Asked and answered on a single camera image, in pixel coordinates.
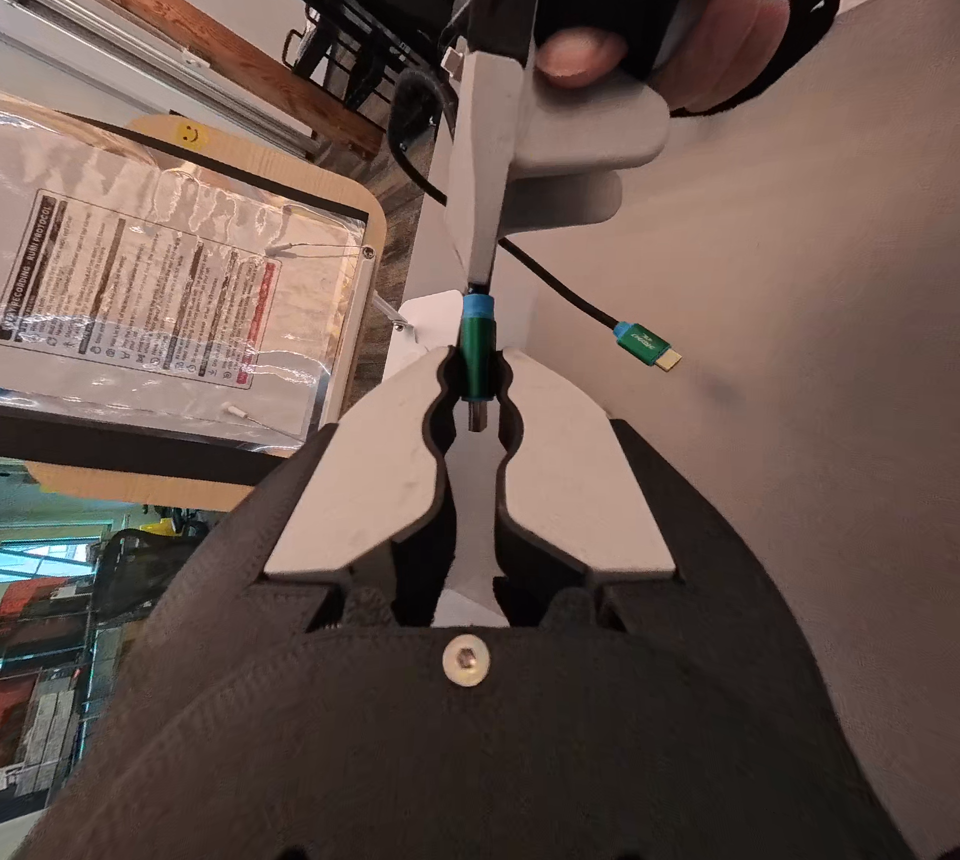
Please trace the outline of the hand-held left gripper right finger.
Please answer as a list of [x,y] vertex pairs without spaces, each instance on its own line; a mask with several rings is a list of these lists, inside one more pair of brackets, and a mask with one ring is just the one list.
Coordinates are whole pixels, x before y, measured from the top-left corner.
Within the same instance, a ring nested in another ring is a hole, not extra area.
[[519,349],[499,355],[495,556],[519,585],[660,580],[674,559],[606,412]]

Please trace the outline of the aluminium rail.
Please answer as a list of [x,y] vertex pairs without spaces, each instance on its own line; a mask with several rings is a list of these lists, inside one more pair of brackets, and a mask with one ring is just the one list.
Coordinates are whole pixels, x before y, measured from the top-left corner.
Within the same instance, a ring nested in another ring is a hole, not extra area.
[[138,110],[196,116],[302,158],[322,151],[287,115],[94,0],[2,0],[2,42]]

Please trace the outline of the brown wooden beam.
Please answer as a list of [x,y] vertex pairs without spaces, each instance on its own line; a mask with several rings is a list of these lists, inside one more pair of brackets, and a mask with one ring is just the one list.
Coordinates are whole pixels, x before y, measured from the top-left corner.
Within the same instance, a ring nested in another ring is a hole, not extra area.
[[105,0],[170,38],[236,86],[366,160],[380,151],[383,130],[348,110],[186,0]]

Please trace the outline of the black mesh chair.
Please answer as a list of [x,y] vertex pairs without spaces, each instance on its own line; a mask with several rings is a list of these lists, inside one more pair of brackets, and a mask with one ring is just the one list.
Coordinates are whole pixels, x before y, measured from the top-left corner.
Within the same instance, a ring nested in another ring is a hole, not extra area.
[[112,623],[157,602],[209,532],[208,524],[194,518],[174,536],[128,528],[110,537],[93,581],[91,614],[96,623]]

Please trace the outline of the background storage shelf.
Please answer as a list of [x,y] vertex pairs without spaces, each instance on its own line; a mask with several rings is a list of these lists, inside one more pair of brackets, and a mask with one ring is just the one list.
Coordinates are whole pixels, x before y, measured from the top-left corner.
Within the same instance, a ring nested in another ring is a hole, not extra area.
[[153,519],[142,504],[57,494],[25,468],[2,470],[3,833],[42,811],[69,770],[102,551]]

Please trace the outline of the laminated instruction sheet on board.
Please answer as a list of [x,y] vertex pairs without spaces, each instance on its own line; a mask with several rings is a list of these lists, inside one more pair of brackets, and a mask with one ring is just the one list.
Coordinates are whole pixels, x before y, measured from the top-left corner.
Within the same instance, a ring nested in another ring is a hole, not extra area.
[[[190,119],[152,115],[140,118],[128,129],[101,126],[174,141],[172,128],[180,118]],[[205,127],[210,134],[207,149],[211,158],[222,159],[236,169],[258,177],[287,183],[317,196],[355,206],[369,214],[366,234],[372,245],[363,250],[362,255],[365,259],[370,259],[371,254],[377,256],[365,281],[366,293],[354,300],[353,313],[348,319],[354,328],[346,330],[342,336],[339,364],[343,374],[338,382],[330,385],[316,428],[292,449],[262,451],[224,441],[200,440],[124,424],[84,422],[2,405],[3,466],[18,462],[26,466],[42,484],[49,485],[51,490],[79,496],[115,499],[140,497],[133,490],[107,487],[110,478],[140,475],[155,482],[173,481],[173,488],[161,489],[156,496],[158,501],[228,509],[234,505],[234,494],[257,485],[287,457],[297,452],[320,426],[336,421],[342,413],[344,399],[352,383],[357,340],[384,243],[386,225],[383,211],[374,196],[357,182],[322,170],[302,159]]]

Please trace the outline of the black hdmi cable green plugs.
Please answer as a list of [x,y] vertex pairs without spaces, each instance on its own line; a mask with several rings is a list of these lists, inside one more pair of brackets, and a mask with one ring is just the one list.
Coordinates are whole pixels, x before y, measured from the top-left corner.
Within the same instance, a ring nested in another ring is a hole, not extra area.
[[[668,372],[681,362],[681,355],[665,339],[640,324],[616,320],[570,289],[508,237],[501,237],[498,247],[570,305],[608,328],[617,344],[644,365]],[[456,340],[465,369],[461,398],[468,407],[467,428],[471,432],[486,429],[487,407],[495,396],[497,324],[494,308],[495,302],[487,287],[470,287],[462,298]]]

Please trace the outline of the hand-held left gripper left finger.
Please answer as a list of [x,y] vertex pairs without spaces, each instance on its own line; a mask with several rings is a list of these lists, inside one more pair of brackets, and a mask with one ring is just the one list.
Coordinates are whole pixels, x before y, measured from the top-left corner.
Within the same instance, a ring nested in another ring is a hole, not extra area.
[[398,583],[400,544],[439,515],[455,439],[458,350],[382,382],[332,435],[264,567],[282,582]]

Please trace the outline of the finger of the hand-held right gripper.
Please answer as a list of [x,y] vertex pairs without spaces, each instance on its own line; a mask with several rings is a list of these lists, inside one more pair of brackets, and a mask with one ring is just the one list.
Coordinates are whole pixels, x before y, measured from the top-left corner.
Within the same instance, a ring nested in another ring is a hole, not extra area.
[[510,231],[528,232],[605,223],[622,204],[616,171],[545,176],[510,182]]
[[615,72],[581,88],[552,86],[512,59],[464,61],[446,184],[446,224],[465,282],[488,287],[510,231],[510,182],[641,167],[665,148],[666,101]]

